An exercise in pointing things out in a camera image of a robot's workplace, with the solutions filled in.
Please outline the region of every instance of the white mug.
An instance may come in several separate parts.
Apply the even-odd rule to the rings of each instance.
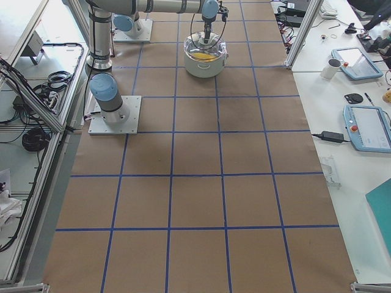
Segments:
[[[338,59],[330,59],[326,65],[326,67],[323,68],[320,76],[325,79],[332,79],[332,77],[336,74],[338,69],[341,67],[341,62]]]

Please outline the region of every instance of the keyboard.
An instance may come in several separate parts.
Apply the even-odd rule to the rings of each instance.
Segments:
[[[326,20],[336,19],[338,10],[332,7],[328,0],[323,0],[323,4],[319,10],[319,15]]]

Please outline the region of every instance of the teal folder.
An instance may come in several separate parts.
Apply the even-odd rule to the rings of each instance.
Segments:
[[[391,255],[391,179],[373,189],[366,196]]]

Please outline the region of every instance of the floor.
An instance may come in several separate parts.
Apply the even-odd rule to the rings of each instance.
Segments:
[[[122,95],[142,95],[139,133],[84,128],[43,280],[53,292],[350,292],[271,5],[226,6],[216,78],[183,67],[191,15],[150,13],[150,44],[116,44]]]

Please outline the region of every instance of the tablet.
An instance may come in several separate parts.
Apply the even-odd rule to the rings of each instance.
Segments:
[[[343,117],[356,150],[391,153],[390,125],[380,107],[346,105]]]
[[[341,63],[349,63],[347,67],[341,66],[341,70],[351,79],[380,78],[383,75],[368,55],[358,47],[334,49],[331,55],[341,60]]]

